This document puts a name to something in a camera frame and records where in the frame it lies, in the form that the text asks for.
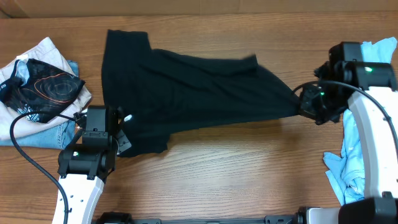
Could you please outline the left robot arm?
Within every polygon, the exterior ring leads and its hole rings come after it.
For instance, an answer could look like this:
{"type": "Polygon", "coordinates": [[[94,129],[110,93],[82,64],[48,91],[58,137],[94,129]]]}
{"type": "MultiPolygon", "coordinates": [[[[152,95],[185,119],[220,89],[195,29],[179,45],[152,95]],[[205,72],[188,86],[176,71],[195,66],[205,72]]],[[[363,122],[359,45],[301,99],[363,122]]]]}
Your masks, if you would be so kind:
{"type": "Polygon", "coordinates": [[[58,156],[58,193],[53,223],[91,223],[106,179],[116,167],[124,114],[121,108],[89,106],[75,113],[79,126],[58,156]]]}

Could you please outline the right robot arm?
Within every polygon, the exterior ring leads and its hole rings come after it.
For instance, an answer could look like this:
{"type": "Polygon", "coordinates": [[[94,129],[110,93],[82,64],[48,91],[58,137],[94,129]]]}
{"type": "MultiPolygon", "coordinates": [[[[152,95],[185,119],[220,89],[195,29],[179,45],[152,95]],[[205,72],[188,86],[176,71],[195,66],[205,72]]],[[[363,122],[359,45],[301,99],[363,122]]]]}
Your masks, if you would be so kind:
{"type": "Polygon", "coordinates": [[[294,223],[397,223],[397,81],[391,64],[365,62],[358,42],[341,42],[298,86],[300,115],[317,125],[349,109],[364,159],[364,200],[341,208],[301,208],[294,223]]]}

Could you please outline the black t-shirt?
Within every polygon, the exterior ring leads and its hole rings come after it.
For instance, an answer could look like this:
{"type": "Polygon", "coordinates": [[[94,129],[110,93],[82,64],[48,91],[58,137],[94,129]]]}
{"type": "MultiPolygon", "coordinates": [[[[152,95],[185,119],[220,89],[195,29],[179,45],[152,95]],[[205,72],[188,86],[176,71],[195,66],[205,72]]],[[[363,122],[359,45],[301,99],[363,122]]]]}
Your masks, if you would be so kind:
{"type": "Polygon", "coordinates": [[[298,113],[299,99],[255,55],[207,59],[152,49],[145,32],[109,30],[101,69],[104,103],[127,120],[122,157],[161,153],[171,134],[298,113]]]}

